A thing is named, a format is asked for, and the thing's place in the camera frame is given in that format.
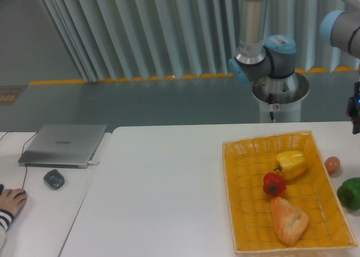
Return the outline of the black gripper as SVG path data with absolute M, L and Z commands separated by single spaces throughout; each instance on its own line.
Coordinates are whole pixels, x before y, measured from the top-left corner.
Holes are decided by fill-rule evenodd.
M 359 118 L 356 117 L 359 115 L 359 82 L 355 82 L 354 93 L 348 99 L 346 115 L 352 118 L 352 124 L 353 124 L 352 133 L 358 134 L 360 132 L 360 121 Z

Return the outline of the striped sleeve forearm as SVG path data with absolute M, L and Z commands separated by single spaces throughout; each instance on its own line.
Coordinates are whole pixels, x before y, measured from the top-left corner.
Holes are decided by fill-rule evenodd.
M 7 210 L 1 209 L 0 211 L 0 224 L 1 224 L 1 249 L 6 239 L 6 231 L 8 230 L 14 215 Z

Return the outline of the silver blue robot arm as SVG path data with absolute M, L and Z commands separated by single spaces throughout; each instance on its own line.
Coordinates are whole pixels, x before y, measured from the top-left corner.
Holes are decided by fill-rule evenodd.
M 295 72 L 296 43 L 287 35 L 263 40 L 268 0 L 242 0 L 240 43 L 228 61 L 229 69 L 241 84 L 252 84 L 259 103 L 261 123 L 300 122 L 302 100 L 309 92 L 307 79 Z M 332 11 L 321 22 L 322 38 L 359 59 L 359 0 L 342 0 L 358 10 Z M 346 115 L 359 133 L 359 81 L 348 99 Z

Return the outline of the person's hand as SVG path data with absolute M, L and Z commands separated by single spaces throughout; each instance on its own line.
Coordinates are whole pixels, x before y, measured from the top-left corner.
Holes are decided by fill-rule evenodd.
M 24 207 L 28 199 L 26 192 L 21 189 L 5 189 L 1 193 L 1 210 L 16 216 L 18 212 Z

